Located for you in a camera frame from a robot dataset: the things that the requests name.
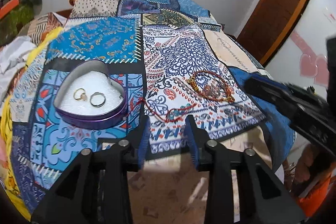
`white foam insert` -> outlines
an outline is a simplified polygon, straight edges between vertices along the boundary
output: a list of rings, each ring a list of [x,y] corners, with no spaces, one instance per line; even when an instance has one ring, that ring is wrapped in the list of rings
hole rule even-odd
[[[122,102],[123,98],[118,90],[111,85],[112,79],[108,79],[105,74],[98,71],[90,71],[75,79],[70,85],[67,93],[64,95],[59,108],[69,113],[78,115],[101,115],[109,112]],[[74,92],[77,89],[85,89],[87,100],[76,101]],[[83,91],[76,93],[78,98]],[[95,92],[101,92],[106,97],[106,102],[101,107],[94,107],[90,104],[90,96]],[[97,95],[92,99],[93,104],[99,104],[103,101],[102,96]]]

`wooden door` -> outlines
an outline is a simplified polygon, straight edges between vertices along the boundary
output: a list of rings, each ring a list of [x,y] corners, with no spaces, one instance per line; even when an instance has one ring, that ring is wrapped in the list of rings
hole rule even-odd
[[[259,62],[265,63],[266,53],[270,55],[269,50],[293,17],[299,2],[260,0],[238,36],[238,42]]]

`pink heart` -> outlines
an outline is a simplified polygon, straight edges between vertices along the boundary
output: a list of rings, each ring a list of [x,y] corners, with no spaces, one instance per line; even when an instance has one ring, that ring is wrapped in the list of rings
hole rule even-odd
[[[317,66],[311,61],[308,54],[302,54],[300,58],[300,75],[313,78],[317,75]]]
[[[315,77],[314,83],[316,85],[321,85],[327,88],[329,81],[329,71],[326,57],[324,55],[318,55],[316,58],[316,65],[318,68],[318,73]]]

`door frame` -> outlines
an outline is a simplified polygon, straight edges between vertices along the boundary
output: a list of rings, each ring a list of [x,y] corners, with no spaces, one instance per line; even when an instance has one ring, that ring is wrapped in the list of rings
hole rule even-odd
[[[259,0],[257,6],[255,7],[252,15],[250,16],[249,20],[245,24],[243,30],[240,32],[240,35],[243,35],[247,28],[249,28],[251,22],[253,22],[253,19],[258,14],[259,9],[261,8],[264,0]],[[277,37],[277,39],[274,41],[270,49],[265,53],[265,55],[261,58],[259,61],[261,65],[266,66],[268,62],[273,58],[273,56],[277,53],[277,51],[280,49],[280,47],[283,45],[283,43],[287,40],[288,36],[291,34],[293,29],[295,28],[296,23],[299,21],[299,19],[302,16],[302,13],[304,9],[306,8],[309,0],[300,0],[297,7],[294,10],[294,13],[291,15],[289,21],[287,22],[286,26],[280,33],[280,35]]]

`heart-shaped box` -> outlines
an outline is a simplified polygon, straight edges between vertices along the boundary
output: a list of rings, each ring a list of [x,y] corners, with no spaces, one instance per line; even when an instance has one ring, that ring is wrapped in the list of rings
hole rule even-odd
[[[62,99],[72,82],[90,71],[98,71],[105,74],[110,80],[111,85],[120,92],[123,97],[122,102],[115,109],[100,115],[78,115],[60,109],[59,107]],[[78,65],[68,74],[59,87],[53,104],[58,114],[69,124],[85,129],[106,129],[119,124],[123,119],[125,119],[124,117],[127,113],[127,93],[122,85],[110,78],[109,70],[106,64],[100,60],[94,59]]]

